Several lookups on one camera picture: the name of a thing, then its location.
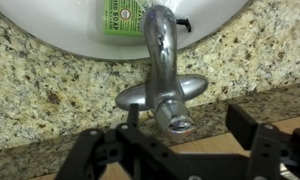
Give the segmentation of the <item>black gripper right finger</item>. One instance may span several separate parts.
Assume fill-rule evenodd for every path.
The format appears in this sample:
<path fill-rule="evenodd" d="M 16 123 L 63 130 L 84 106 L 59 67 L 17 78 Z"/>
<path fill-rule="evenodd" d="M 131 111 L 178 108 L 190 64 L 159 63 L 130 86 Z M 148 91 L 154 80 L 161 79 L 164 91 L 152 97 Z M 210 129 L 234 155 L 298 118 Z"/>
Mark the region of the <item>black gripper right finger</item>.
<path fill-rule="evenodd" d="M 239 105 L 229 104 L 226 127 L 244 150 L 250 150 L 258 123 Z"/>

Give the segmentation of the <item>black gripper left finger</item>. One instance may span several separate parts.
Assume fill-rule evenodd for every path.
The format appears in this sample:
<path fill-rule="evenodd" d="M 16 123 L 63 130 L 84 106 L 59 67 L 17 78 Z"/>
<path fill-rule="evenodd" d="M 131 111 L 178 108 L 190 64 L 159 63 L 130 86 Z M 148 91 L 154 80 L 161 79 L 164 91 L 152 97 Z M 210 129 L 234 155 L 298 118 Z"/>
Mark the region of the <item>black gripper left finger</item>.
<path fill-rule="evenodd" d="M 131 104 L 128 112 L 127 123 L 134 127 L 137 127 L 138 121 L 139 121 L 139 105 Z"/>

